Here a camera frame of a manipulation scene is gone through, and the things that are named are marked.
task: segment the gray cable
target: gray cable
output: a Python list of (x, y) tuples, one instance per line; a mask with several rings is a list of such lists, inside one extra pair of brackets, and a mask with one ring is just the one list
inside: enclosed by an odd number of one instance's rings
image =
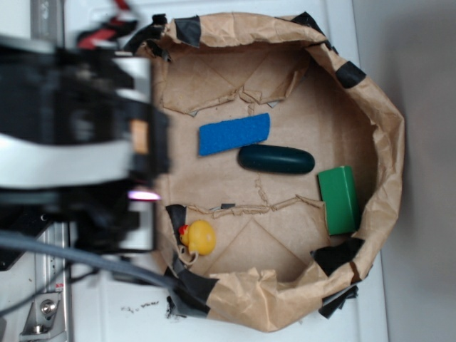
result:
[(106, 260), (97, 254), (79, 249), (61, 248), (50, 244), (44, 244), (36, 241), (32, 237), (25, 237), (24, 235), (15, 232), (0, 230), (0, 248), (52, 255), (67, 259), (68, 261), (86, 264), (96, 269), (104, 269), (106, 271), (132, 276), (149, 284), (165, 287), (166, 289), (176, 289), (178, 286), (177, 279), (160, 276), (148, 269), (129, 264), (126, 261)]

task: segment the screw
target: screw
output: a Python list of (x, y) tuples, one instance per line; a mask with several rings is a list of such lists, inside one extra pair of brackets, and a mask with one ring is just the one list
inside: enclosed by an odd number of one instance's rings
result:
[(36, 335), (39, 335), (39, 334), (41, 334), (41, 333), (44, 333), (43, 324), (38, 324), (38, 325), (36, 325), (36, 326), (33, 326), (32, 331), (33, 331), (33, 333), (35, 333)]
[(50, 299), (46, 299), (40, 305), (41, 313), (46, 316), (52, 316), (57, 309), (57, 305)]

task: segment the metal bracket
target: metal bracket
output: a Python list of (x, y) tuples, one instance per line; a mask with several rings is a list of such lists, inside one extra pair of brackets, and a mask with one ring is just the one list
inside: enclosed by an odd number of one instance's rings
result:
[(66, 341), (61, 293), (39, 294), (28, 314), (20, 341)]

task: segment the purple light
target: purple light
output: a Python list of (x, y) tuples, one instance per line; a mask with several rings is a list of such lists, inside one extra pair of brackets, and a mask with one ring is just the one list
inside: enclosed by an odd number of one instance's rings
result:
[(135, 201), (159, 201), (162, 198), (159, 194), (151, 191), (131, 190), (128, 192), (128, 198)]

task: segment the black tape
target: black tape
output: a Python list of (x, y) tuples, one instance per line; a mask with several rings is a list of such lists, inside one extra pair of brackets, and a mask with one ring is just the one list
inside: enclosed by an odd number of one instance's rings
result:
[(350, 238), (339, 246), (317, 249), (311, 252), (311, 256), (325, 274), (330, 276), (337, 268), (352, 261), (363, 244), (362, 239)]
[(320, 26), (318, 26), (315, 19), (312, 18), (312, 16), (307, 12), (299, 14), (297, 17), (293, 18), (291, 21), (294, 23), (300, 24), (300, 25), (311, 27), (314, 30), (316, 30), (324, 35), (323, 31), (321, 30)]
[(349, 61), (336, 71), (336, 77), (345, 89), (350, 89), (366, 78), (366, 74)]
[(347, 299), (356, 298), (358, 296), (358, 287), (356, 285), (349, 286), (337, 294), (323, 299), (323, 306), (318, 312), (325, 318), (330, 318), (337, 309), (342, 309)]
[(201, 23), (199, 16), (174, 20), (176, 24), (177, 39), (195, 48), (200, 47)]
[(161, 25), (164, 26), (168, 24), (168, 19), (166, 19), (166, 14), (154, 14), (152, 16), (152, 25)]
[(168, 212), (171, 219), (172, 229), (174, 230), (176, 242), (177, 244), (180, 244), (179, 228), (185, 224), (187, 208), (180, 204), (172, 204), (166, 207), (166, 211)]
[[(174, 264), (174, 269), (179, 279), (179, 287), (174, 291), (170, 291), (172, 301), (175, 304), (173, 314), (207, 317), (210, 307), (205, 303), (218, 280), (193, 274), (184, 267), (179, 259), (176, 259)], [(174, 276), (171, 269), (167, 269), (165, 276)]]
[(220, 209), (230, 209), (233, 207), (236, 207), (235, 203), (222, 203), (222, 205), (220, 206)]
[(143, 41), (148, 39), (160, 39), (162, 32), (165, 29), (165, 24), (167, 23), (165, 14), (155, 14), (152, 16), (152, 23), (140, 29), (135, 35), (125, 44), (123, 47), (124, 51), (129, 51), (135, 53)]

